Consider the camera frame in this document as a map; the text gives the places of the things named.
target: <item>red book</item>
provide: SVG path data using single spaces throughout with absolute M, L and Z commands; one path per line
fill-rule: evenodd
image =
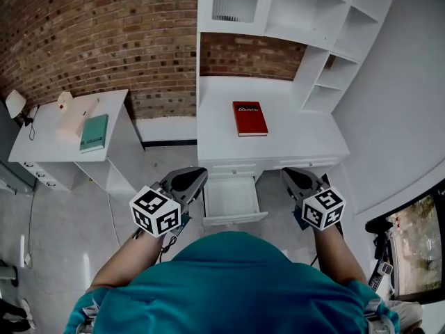
M 234 102 L 238 136 L 267 136 L 268 130 L 258 102 Z

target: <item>green book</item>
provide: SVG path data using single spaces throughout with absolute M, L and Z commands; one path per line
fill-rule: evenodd
M 81 139 L 81 153 L 101 150 L 105 147 L 107 124 L 107 114 L 95 116 L 85 121 Z

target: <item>open drawer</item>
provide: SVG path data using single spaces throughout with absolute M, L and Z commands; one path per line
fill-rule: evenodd
M 253 177 L 212 178 L 204 187 L 204 226 L 260 221 L 268 212 L 260 212 Z

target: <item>desk lamp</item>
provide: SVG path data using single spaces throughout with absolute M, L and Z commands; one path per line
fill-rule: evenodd
M 25 104 L 26 99 L 15 89 L 6 98 L 6 107 L 8 108 L 10 117 L 13 119 L 20 114 L 25 122 L 25 126 L 28 126 L 33 122 L 33 119 L 22 112 Z

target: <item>screen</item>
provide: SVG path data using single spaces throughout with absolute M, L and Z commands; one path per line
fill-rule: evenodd
M 399 295 L 427 292 L 442 286 L 442 243 L 432 196 L 389 217 L 394 237 Z

